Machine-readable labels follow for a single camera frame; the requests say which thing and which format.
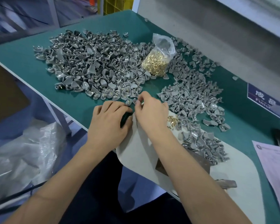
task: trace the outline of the sign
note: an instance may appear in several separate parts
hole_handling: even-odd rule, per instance
[[[274,115],[280,118],[280,113],[276,113],[274,110],[271,109],[273,105],[280,106],[280,102],[272,98],[270,95],[266,94],[262,90],[251,85],[250,83],[248,83],[247,97],[250,100],[254,101],[256,104],[269,111],[270,113],[273,113]]]

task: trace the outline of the green table surface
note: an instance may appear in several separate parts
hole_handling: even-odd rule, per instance
[[[33,46],[49,46],[49,37],[64,33],[65,29],[82,31],[84,28],[92,32],[107,33],[110,30],[117,30],[120,34],[128,32],[128,39],[134,43],[151,42],[153,33],[171,35],[153,23],[146,22],[143,17],[133,11],[127,10],[103,17],[85,19],[66,28],[0,45],[0,62],[3,65],[70,117],[88,128],[94,106],[101,105],[103,101],[95,101],[85,93],[56,91],[54,84],[58,81],[55,75],[46,71],[47,65],[43,61],[36,60],[33,52]],[[159,78],[147,81],[143,85],[143,90],[156,97],[156,93],[159,93],[164,86],[172,84],[173,76],[171,74],[169,76],[169,80]],[[232,76],[233,74],[223,67],[217,67],[211,77],[212,81],[217,82],[218,86],[224,89],[220,95],[224,102],[221,106],[225,108],[226,122],[231,126],[231,130],[222,133],[218,127],[208,127],[204,124],[201,126],[203,130],[214,132],[216,137],[240,150],[254,162],[261,180],[266,223],[280,223],[278,202],[252,144],[252,140],[273,144],[270,130],[271,128],[280,129],[280,119],[249,100],[247,98],[247,83],[241,79],[235,81]],[[199,115],[198,118],[208,119],[205,114]]]

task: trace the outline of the finger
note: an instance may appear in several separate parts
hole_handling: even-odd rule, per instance
[[[95,106],[93,109],[93,116],[97,116],[101,111],[102,105]]]
[[[116,115],[119,117],[122,117],[126,112],[133,112],[133,109],[131,109],[128,106],[121,106],[119,109],[116,110]]]
[[[115,101],[108,108],[108,112],[115,112],[117,109],[119,109],[120,107],[122,107],[124,105],[125,105],[125,103],[123,103],[123,102]]]
[[[141,102],[140,101],[136,101],[136,104],[135,104],[135,113],[136,113],[136,116],[139,115],[142,111],[142,105],[141,105]]]
[[[108,110],[108,108],[114,103],[114,101],[105,101],[102,106],[101,113],[104,113]]]
[[[163,105],[166,107],[166,109],[169,109],[168,103],[164,102]]]
[[[130,116],[127,118],[127,121],[125,122],[125,124],[122,127],[122,131],[124,135],[127,135],[127,132],[129,131],[129,129],[132,127],[133,125],[133,116]]]
[[[146,99],[150,98],[151,95],[147,91],[143,91],[139,96],[138,96],[138,101],[142,103],[142,101],[145,101]]]

